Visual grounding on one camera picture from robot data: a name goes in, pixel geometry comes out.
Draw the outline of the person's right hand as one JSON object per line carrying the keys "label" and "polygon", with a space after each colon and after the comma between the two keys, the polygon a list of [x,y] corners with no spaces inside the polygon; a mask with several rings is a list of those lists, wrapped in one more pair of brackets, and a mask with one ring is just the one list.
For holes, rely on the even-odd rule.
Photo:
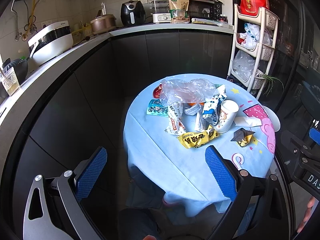
{"label": "person's right hand", "polygon": [[308,204],[307,204],[307,209],[306,209],[306,211],[304,213],[303,220],[300,222],[300,224],[299,224],[299,226],[297,228],[297,233],[300,233],[303,230],[304,226],[306,225],[306,223],[310,219],[311,210],[312,210],[315,202],[316,202],[316,198],[315,197],[311,197],[309,202],[308,202]]}

